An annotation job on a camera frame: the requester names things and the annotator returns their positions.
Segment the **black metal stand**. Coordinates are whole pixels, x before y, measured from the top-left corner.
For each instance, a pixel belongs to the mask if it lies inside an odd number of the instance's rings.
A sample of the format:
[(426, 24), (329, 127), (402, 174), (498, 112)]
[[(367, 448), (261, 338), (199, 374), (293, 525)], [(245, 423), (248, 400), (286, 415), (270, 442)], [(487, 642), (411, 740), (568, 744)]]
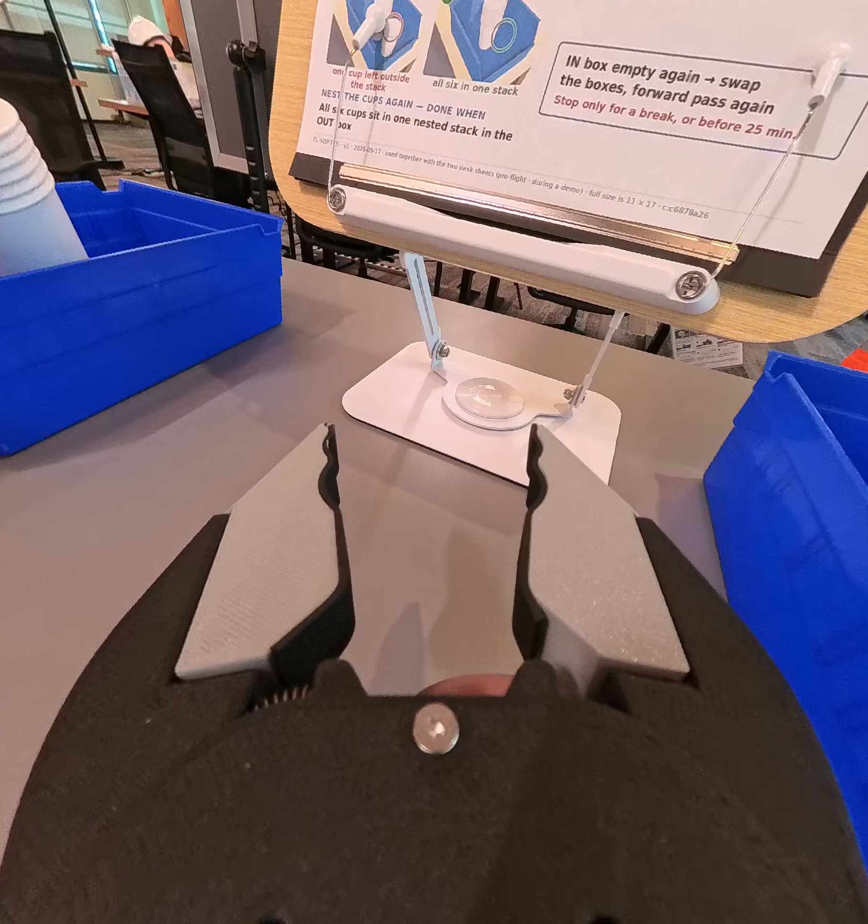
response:
[(234, 39), (228, 42), (226, 53), (232, 65), (252, 204), (256, 211), (267, 214), (269, 180), (258, 114), (258, 100), (263, 89), (262, 75), (266, 69), (265, 52), (256, 40), (245, 42)]

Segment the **printed instruction sheet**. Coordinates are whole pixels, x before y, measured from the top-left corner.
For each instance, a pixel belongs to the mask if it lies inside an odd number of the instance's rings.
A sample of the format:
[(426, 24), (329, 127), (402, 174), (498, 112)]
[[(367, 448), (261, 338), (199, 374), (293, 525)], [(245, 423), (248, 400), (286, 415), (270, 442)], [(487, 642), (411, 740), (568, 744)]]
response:
[(297, 148), (726, 241), (760, 202), (740, 243), (816, 258), (868, 178), (868, 1), (318, 2)]

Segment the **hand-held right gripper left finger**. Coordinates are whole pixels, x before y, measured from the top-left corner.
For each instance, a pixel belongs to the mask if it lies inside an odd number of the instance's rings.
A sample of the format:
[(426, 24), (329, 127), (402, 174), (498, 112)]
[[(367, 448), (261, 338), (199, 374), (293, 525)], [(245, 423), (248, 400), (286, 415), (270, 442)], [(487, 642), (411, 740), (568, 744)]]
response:
[(184, 648), (181, 680), (271, 672), (313, 684), (356, 627), (335, 427), (321, 424), (232, 507)]

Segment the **clear round disc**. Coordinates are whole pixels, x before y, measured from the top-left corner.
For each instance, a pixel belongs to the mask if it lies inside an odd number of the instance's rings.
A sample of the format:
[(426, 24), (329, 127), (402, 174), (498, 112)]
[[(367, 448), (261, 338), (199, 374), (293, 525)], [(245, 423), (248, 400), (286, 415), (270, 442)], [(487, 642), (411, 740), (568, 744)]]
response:
[(447, 380), (442, 404), (455, 420), (480, 430), (509, 432), (527, 422), (524, 395), (490, 377)]

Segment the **stack of white cups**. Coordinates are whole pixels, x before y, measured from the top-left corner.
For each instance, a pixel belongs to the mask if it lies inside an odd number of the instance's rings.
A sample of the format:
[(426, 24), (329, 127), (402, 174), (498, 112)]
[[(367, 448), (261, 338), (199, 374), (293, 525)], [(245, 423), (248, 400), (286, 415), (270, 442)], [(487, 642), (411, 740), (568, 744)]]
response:
[(0, 98), (0, 277), (88, 258), (35, 142)]

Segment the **blue plastic bin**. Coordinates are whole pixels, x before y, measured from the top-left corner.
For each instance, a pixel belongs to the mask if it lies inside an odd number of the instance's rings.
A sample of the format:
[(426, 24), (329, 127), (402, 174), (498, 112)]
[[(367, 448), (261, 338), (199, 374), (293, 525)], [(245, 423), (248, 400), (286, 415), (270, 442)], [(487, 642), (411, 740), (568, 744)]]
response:
[(88, 260), (0, 278), (0, 456), (281, 323), (278, 215), (57, 185)]
[(704, 485), (728, 602), (808, 714), (868, 873), (868, 374), (771, 352)]

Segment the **printed photo leaflet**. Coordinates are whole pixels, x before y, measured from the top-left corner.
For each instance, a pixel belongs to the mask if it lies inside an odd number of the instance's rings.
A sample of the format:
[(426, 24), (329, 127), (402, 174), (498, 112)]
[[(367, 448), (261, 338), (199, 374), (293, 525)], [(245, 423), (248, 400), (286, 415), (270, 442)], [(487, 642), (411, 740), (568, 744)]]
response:
[(728, 369), (743, 365), (743, 345), (714, 334), (671, 328), (671, 355), (679, 362), (707, 369)]

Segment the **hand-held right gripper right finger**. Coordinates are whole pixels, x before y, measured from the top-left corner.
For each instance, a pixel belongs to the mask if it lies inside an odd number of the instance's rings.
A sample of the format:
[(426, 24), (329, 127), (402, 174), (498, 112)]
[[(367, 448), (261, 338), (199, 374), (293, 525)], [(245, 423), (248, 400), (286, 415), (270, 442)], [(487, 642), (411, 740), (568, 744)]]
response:
[(548, 428), (528, 441), (512, 632), (563, 688), (614, 672), (681, 682), (690, 671), (633, 508)]

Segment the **black office chair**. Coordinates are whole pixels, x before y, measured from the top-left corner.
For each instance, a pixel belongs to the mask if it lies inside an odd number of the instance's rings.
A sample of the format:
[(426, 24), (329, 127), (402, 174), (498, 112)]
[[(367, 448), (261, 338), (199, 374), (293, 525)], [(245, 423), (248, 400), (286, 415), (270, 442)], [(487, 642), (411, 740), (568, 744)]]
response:
[(145, 106), (168, 187), (215, 200), (206, 134), (161, 46), (114, 41), (115, 51)]
[(105, 191), (53, 32), (0, 29), (0, 98), (17, 110), (57, 181)]

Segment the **grey framed panel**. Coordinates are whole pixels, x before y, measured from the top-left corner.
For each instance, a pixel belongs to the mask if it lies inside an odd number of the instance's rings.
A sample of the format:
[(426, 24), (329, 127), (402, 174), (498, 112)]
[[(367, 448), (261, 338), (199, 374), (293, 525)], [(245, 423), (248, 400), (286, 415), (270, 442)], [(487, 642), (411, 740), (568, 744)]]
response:
[(228, 44), (256, 40), (264, 50), (266, 68), (255, 76), (255, 101), (265, 169), (271, 179), (268, 125), (281, 1), (182, 1), (181, 8), (209, 148), (217, 167), (247, 172)]

